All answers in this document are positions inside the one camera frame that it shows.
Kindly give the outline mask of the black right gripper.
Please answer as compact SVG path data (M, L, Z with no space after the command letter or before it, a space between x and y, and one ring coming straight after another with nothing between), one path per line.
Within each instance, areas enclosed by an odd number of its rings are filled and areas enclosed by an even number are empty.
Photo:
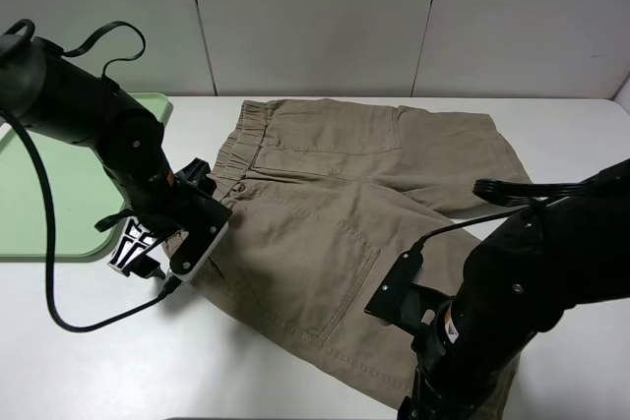
M498 316L452 301L416 344L399 419L502 419L521 352L532 340Z

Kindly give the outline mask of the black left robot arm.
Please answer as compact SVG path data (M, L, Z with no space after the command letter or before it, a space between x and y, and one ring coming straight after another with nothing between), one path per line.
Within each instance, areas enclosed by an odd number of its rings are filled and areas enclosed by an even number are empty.
M172 171L155 115L108 77L69 63L68 56L30 31L2 34L2 111L28 131L95 154L125 205L98 221L97 231L134 217L158 241L186 232L169 267L179 279L191 280L231 216L212 197L217 185L210 165L195 158Z

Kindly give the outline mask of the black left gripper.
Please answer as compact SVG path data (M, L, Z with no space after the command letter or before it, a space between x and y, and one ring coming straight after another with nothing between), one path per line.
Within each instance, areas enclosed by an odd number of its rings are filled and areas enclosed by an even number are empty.
M108 262L117 273L162 276L160 262L150 252L161 243L155 235L170 236L179 230L166 215L176 173L162 153L153 157L124 153L115 159L115 186L125 203L115 220L130 217Z

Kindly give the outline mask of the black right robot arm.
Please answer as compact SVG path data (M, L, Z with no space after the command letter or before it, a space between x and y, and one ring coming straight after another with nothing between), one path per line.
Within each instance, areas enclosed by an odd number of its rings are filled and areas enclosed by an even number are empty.
M402 419L469 419L539 333L584 304L629 294L629 165L528 204L467 256L454 296L412 285L400 315L417 357Z

